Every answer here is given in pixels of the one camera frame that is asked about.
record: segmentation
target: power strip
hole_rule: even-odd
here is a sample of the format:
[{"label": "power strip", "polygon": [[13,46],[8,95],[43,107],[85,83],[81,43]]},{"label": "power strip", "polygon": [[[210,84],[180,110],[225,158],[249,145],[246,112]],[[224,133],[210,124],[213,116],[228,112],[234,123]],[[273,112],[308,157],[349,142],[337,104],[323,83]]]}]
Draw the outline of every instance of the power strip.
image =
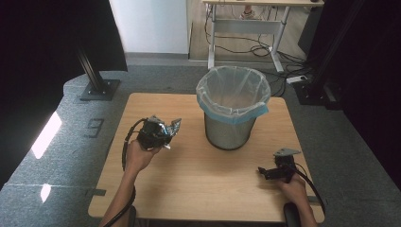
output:
[{"label": "power strip", "polygon": [[299,76],[299,77],[289,78],[289,79],[287,79],[287,84],[291,84],[291,83],[299,82],[299,81],[307,81],[307,77]]}]

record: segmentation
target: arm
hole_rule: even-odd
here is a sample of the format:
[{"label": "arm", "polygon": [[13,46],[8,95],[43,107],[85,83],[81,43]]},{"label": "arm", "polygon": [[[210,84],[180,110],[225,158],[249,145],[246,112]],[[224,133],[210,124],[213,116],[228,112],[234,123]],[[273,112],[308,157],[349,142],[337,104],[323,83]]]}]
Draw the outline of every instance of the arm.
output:
[{"label": "arm", "polygon": [[277,181],[277,185],[283,191],[284,195],[295,203],[300,214],[302,227],[317,227],[318,223],[313,216],[312,208],[306,195],[305,181],[298,174],[294,174],[289,183]]},{"label": "arm", "polygon": [[[99,226],[107,224],[107,222],[127,204],[132,195],[136,177],[142,169],[148,166],[153,156],[159,152],[160,149],[161,148],[154,148],[144,151],[141,149],[138,141],[134,140],[130,142],[127,150],[127,162],[123,178]],[[128,211],[116,221],[113,226],[128,226],[129,217]]]}]

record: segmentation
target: wire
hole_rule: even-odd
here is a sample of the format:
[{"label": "wire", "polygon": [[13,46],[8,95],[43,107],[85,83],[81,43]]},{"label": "wire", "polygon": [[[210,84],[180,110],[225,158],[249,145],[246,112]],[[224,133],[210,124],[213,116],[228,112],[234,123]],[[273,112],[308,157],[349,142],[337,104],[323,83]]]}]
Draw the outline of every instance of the wire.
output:
[{"label": "wire", "polygon": [[266,13],[266,6],[259,6],[260,8],[262,8],[262,11],[259,13],[259,15],[256,17],[256,18],[258,18],[259,20],[263,20],[262,18],[262,15],[265,15],[265,13]]},{"label": "wire", "polygon": [[[137,131],[135,131],[135,127],[138,126],[139,123],[144,122],[144,121],[146,121],[146,120],[147,120],[146,118],[142,118],[142,119],[138,120],[135,124],[133,124],[133,126],[132,126],[132,127],[130,128],[130,130],[128,131],[126,138],[124,139],[124,146],[123,146],[122,159],[121,159],[122,166],[123,166],[123,170],[125,170],[125,164],[126,164],[126,159],[127,159],[128,143],[129,143],[129,141],[130,141],[130,138],[131,138],[132,134],[133,134],[134,132],[137,132]],[[130,200],[129,200],[129,201],[127,202],[127,204],[123,207],[123,209],[122,209],[120,212],[118,212],[118,214],[116,214],[116,215],[114,216],[114,218],[112,218],[111,220],[109,220],[109,222],[107,222],[107,224],[104,225],[105,227],[112,226],[116,221],[118,221],[118,220],[130,209],[130,207],[131,207],[133,201],[135,200],[135,195],[136,195],[136,189],[135,189],[135,186],[134,186],[134,187],[133,187],[133,190],[132,190],[132,195],[131,195],[131,197],[130,197]]]},{"label": "wire", "polygon": [[304,65],[305,64],[305,60],[291,56],[289,54],[283,53],[281,51],[277,51],[277,53],[280,55],[280,57],[284,60],[287,60],[289,62],[295,63],[295,64],[301,64]]},{"label": "wire", "polygon": [[301,166],[301,165],[299,165],[299,164],[295,164],[296,166],[299,166],[303,171],[304,171],[304,174],[306,175],[306,177],[307,177],[307,173],[306,173],[306,170],[304,169],[304,167],[303,166]]},{"label": "wire", "polygon": [[287,79],[292,78],[295,76],[306,76],[306,77],[311,77],[310,74],[313,73],[313,69],[307,66],[302,65],[303,60],[284,54],[289,61],[292,61],[291,64],[288,64],[285,68],[285,74],[277,75],[269,72],[265,72],[262,70],[259,70],[260,72],[264,73],[265,75],[273,75],[277,77],[276,80],[274,81],[269,81],[270,87],[272,88],[272,84],[281,81],[281,84],[279,85],[280,87],[272,93],[271,96],[283,96],[284,93],[286,92],[287,89]]},{"label": "wire", "polygon": [[272,9],[272,7],[269,6],[269,14],[268,14],[268,19],[267,19],[267,21],[270,19],[271,9]]},{"label": "wire", "polygon": [[294,168],[294,167],[292,167],[292,166],[290,166],[290,165],[288,165],[288,164],[283,164],[283,165],[286,166],[286,167],[288,167],[288,168],[290,168],[290,169],[292,169],[292,170],[295,171],[298,175],[300,175],[302,178],[304,178],[304,180],[307,182],[307,184],[309,184],[310,188],[312,188],[313,193],[315,193],[316,198],[318,199],[319,204],[320,204],[321,207],[322,207],[323,213],[325,214],[325,205],[324,205],[324,202],[323,202],[323,200],[322,200],[321,195],[320,195],[319,192],[318,192],[318,189],[316,189],[316,187],[315,187],[315,185],[313,184],[313,182],[311,182],[311,181],[309,180],[309,178],[308,178],[303,172],[301,172],[300,170],[298,170],[297,168]]},{"label": "wire", "polygon": [[136,196],[136,189],[134,186],[130,200],[127,202],[127,204],[124,206],[124,208],[117,215],[114,216],[114,218],[109,220],[109,222],[107,222],[107,224],[104,225],[104,227],[109,227],[109,226],[112,226],[113,224],[115,224],[115,222],[118,221],[130,209],[133,201],[135,200],[135,196]]},{"label": "wire", "polygon": [[231,15],[235,18],[235,15],[234,15],[234,7],[233,7],[233,5],[230,5],[231,6]]},{"label": "wire", "polygon": [[[214,6],[210,6],[210,9],[207,10],[207,13],[206,13],[206,20],[205,20],[205,23],[204,23],[205,38],[206,38],[206,41],[207,41],[209,44],[210,44],[210,42],[209,42],[208,36],[211,36],[211,35],[207,32],[207,29],[206,29],[206,28],[207,28],[207,23],[208,23],[209,18],[210,18],[210,14],[211,14],[212,11],[214,10],[213,7],[214,7]],[[231,52],[231,53],[234,53],[234,54],[254,53],[254,51],[259,50],[259,49],[265,49],[265,50],[267,50],[267,51],[269,52],[269,50],[268,50],[266,47],[263,47],[263,45],[264,45],[264,46],[269,46],[269,45],[268,45],[268,44],[261,43],[260,40],[254,40],[254,39],[250,39],[250,38],[246,38],[246,37],[233,37],[233,36],[215,36],[215,38],[247,40],[247,41],[251,41],[251,42],[256,42],[256,43],[258,43],[259,45],[262,46],[262,47],[258,48],[258,46],[255,45],[255,46],[252,46],[251,49],[250,49],[250,50],[247,50],[247,51],[233,51],[233,50],[227,49],[227,48],[225,48],[225,47],[223,47],[223,46],[215,45],[215,47],[217,47],[217,48],[223,49],[223,50],[225,50],[225,51],[228,51],[228,52]]]}]

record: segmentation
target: desk leg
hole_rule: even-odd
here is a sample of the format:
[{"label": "desk leg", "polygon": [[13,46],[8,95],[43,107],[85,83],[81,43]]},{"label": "desk leg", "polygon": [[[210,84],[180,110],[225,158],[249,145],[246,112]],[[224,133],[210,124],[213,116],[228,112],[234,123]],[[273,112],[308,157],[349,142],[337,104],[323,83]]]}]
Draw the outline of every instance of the desk leg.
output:
[{"label": "desk leg", "polygon": [[278,30],[277,37],[274,39],[273,47],[269,48],[271,58],[273,59],[274,65],[275,65],[278,73],[284,73],[283,66],[281,65],[281,62],[278,59],[277,49],[278,49],[278,45],[280,44],[281,38],[283,37],[284,28],[286,27],[286,24],[287,24],[288,15],[289,15],[289,7],[286,7],[283,18],[281,19],[281,24],[280,24],[280,28]]},{"label": "desk leg", "polygon": [[216,21],[216,5],[212,5],[212,31],[210,32],[209,59],[207,68],[215,67],[215,21]]}]

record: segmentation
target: metal frame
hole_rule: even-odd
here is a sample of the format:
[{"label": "metal frame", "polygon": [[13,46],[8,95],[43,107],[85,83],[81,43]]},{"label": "metal frame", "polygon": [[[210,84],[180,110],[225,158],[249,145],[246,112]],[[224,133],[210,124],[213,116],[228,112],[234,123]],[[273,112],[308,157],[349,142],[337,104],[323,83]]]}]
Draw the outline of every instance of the metal frame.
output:
[{"label": "metal frame", "polygon": [[78,44],[78,58],[83,70],[90,80],[79,99],[82,101],[112,100],[120,80],[103,79],[99,74],[99,71],[90,63],[88,56],[80,44]]},{"label": "metal frame", "polygon": [[217,20],[216,5],[211,7],[212,10],[212,30],[211,42],[209,45],[208,68],[215,66],[215,33],[231,32],[231,33],[253,33],[253,34],[273,34],[275,35],[274,43],[269,48],[271,58],[274,62],[278,73],[284,73],[283,66],[277,55],[277,49],[283,37],[284,29],[287,24],[290,7],[286,7],[281,21],[246,21],[246,20]]}]

